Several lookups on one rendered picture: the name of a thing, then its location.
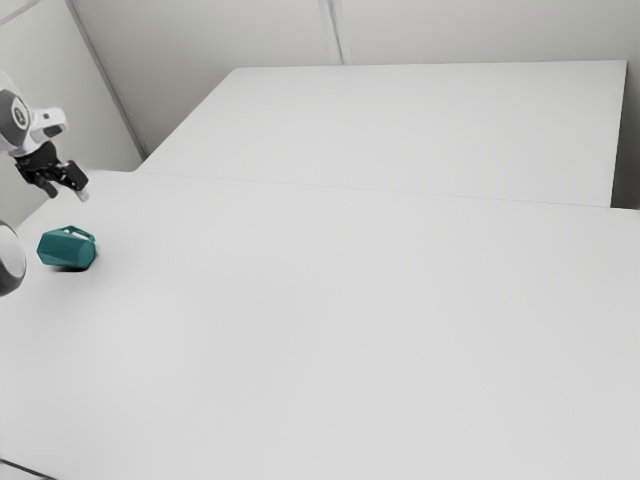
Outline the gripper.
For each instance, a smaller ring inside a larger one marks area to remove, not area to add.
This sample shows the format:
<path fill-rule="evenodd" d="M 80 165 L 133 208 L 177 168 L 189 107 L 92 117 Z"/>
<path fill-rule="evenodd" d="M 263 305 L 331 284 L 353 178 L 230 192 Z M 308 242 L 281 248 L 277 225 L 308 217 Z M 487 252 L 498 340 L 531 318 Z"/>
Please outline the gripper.
<path fill-rule="evenodd" d="M 81 202 L 90 198 L 87 190 L 89 179 L 72 160 L 62 163 L 52 142 L 45 142 L 36 151 L 15 157 L 15 167 L 22 178 L 44 191 L 49 198 L 56 198 L 57 188 L 51 182 L 72 190 Z"/>

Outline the teal faceted mug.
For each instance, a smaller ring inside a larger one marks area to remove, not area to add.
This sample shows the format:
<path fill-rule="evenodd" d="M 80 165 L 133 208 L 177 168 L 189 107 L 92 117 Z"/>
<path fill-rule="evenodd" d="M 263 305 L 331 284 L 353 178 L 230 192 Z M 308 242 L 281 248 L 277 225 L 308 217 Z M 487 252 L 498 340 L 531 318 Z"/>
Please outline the teal faceted mug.
<path fill-rule="evenodd" d="M 69 225 L 43 233 L 36 253 L 44 265 L 86 270 L 97 256 L 96 239 Z"/>

